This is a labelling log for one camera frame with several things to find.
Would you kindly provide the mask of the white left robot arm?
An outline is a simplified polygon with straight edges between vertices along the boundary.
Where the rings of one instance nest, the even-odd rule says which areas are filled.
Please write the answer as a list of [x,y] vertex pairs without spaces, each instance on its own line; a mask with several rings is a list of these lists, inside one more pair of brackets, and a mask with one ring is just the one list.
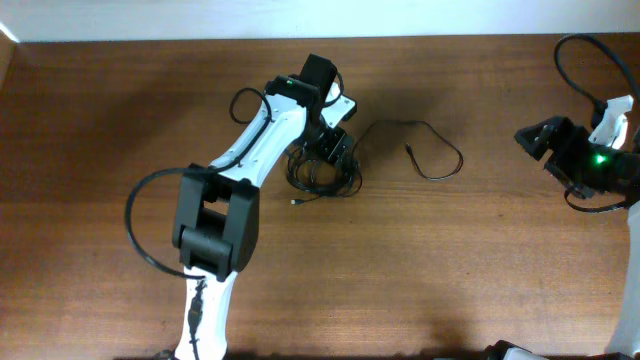
[[260,187],[292,144],[342,167],[352,143],[339,124],[355,101],[343,96],[337,67],[315,54],[297,75],[278,76],[259,91],[262,104],[238,140],[209,166],[181,178],[172,243],[187,275],[176,359],[221,359],[236,277],[259,233]]

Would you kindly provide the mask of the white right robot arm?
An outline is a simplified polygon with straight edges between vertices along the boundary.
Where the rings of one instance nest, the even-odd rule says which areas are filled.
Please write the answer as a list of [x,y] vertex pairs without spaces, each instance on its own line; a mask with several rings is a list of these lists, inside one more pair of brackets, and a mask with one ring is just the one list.
[[629,231],[622,305],[614,332],[605,347],[607,355],[639,357],[639,147],[631,151],[597,144],[586,128],[563,116],[551,117],[521,128],[515,141],[533,159],[550,157],[544,169],[564,187],[563,198],[585,200],[595,194],[615,194],[622,199],[600,207],[579,206],[573,210],[597,215],[624,210]]

